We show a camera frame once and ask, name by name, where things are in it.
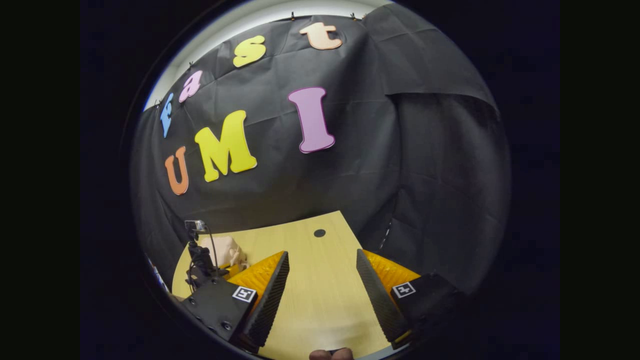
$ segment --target black fabric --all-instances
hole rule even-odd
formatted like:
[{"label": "black fabric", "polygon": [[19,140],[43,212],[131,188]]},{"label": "black fabric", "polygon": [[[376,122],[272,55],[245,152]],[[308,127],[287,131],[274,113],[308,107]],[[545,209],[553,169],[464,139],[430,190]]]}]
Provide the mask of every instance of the black fabric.
[{"label": "black fabric", "polygon": [[[330,36],[342,45],[312,48],[298,31],[314,22],[335,26]],[[266,54],[235,68],[236,45],[256,35],[266,38]],[[179,103],[184,82],[198,70],[200,89]],[[287,95],[310,86],[326,89],[323,110],[336,142],[303,154]],[[363,21],[315,15],[258,26],[197,60],[171,92],[167,137],[161,106],[144,111],[131,163],[138,237],[168,285],[187,241],[185,219],[202,219],[218,233],[336,210],[367,250],[416,272],[438,272],[467,292],[484,277],[508,207],[499,112],[460,50],[407,9],[385,5]],[[220,137],[224,118],[236,110],[246,112],[258,165],[207,183],[194,136],[208,126]],[[177,196],[164,161],[181,146],[189,188]]]}]

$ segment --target wooden table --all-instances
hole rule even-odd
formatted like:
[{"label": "wooden table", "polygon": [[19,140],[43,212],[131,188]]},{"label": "wooden table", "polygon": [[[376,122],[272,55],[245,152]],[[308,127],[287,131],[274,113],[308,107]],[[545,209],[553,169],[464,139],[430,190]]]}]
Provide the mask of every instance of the wooden table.
[{"label": "wooden table", "polygon": [[[314,231],[326,234],[317,238]],[[269,338],[259,354],[272,359],[308,359],[311,351],[349,347],[355,358],[389,346],[356,271],[358,240],[336,211],[262,229],[215,234],[232,236],[249,264],[281,250],[290,271]],[[173,294],[189,296],[184,249],[173,275]]]}]

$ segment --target letter m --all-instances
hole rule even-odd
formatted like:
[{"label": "letter m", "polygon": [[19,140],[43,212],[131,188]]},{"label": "letter m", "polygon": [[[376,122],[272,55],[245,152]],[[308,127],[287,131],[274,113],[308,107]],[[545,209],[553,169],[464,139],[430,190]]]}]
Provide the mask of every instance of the letter m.
[{"label": "letter m", "polygon": [[242,172],[258,165],[257,160],[249,153],[249,147],[244,137],[245,118],[246,113],[243,110],[234,111],[227,115],[222,123],[220,141],[208,127],[196,134],[195,142],[200,146],[204,179],[207,182],[214,181],[220,176],[213,164],[216,164],[223,175],[227,174],[229,154],[231,154],[231,166],[229,167],[233,172]]}]

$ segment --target foam letter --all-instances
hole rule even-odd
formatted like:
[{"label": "foam letter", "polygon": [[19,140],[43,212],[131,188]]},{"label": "foam letter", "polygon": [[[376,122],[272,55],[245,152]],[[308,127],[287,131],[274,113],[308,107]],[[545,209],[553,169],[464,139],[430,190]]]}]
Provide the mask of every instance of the foam letter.
[{"label": "foam letter", "polygon": [[184,102],[187,97],[193,96],[193,94],[200,88],[200,76],[202,76],[202,70],[196,71],[191,75],[184,83],[183,91],[180,93],[180,99],[178,101]]},{"label": "foam letter", "polygon": [[162,127],[164,129],[164,137],[166,137],[166,132],[169,131],[169,125],[171,125],[171,99],[173,99],[173,93],[169,94],[169,97],[166,99],[166,103],[164,104],[164,108],[162,109],[162,113],[160,114],[160,120],[162,120]]},{"label": "foam letter", "polygon": [[335,31],[335,26],[325,26],[323,22],[316,22],[300,30],[300,33],[307,34],[311,46],[318,50],[335,49],[342,45],[340,39],[330,39],[327,31]]},{"label": "foam letter", "polygon": [[300,151],[305,154],[327,149],[335,144],[333,135],[326,130],[322,98],[326,91],[321,87],[302,88],[289,94],[289,101],[298,109],[300,127],[302,127],[302,142]]},{"label": "foam letter", "polygon": [[261,45],[263,42],[264,37],[258,35],[238,44],[235,50],[236,57],[234,58],[234,65],[241,67],[261,58],[262,55],[267,52],[267,48]]},{"label": "foam letter", "polygon": [[222,123],[220,141],[211,132],[211,129],[204,127],[198,131],[195,137],[196,143],[200,146],[202,164],[204,165],[204,179],[214,181],[220,175],[213,167],[215,163],[223,175],[227,174],[227,163],[231,153],[231,171],[241,172],[249,170],[258,165],[257,160],[249,153],[249,147],[244,137],[244,110],[234,111],[227,115]]},{"label": "foam letter", "polygon": [[173,169],[173,155],[169,156],[164,162],[164,167],[166,167],[166,174],[169,177],[169,185],[171,185],[171,190],[176,195],[182,195],[187,192],[187,188],[189,187],[189,175],[187,174],[187,165],[184,162],[184,152],[186,148],[183,146],[175,152],[175,157],[178,158],[178,164],[180,166],[180,177],[182,181],[178,183],[178,180],[175,179],[175,170]]}]

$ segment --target person's finger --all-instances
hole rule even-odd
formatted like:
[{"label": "person's finger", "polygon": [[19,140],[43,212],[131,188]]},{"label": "person's finger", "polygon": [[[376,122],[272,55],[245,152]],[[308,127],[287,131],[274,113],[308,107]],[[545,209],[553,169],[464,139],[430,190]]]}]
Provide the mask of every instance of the person's finger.
[{"label": "person's finger", "polygon": [[331,360],[353,360],[353,353],[348,347],[342,348],[333,353]]},{"label": "person's finger", "polygon": [[332,360],[327,350],[314,350],[309,354],[309,360]]}]

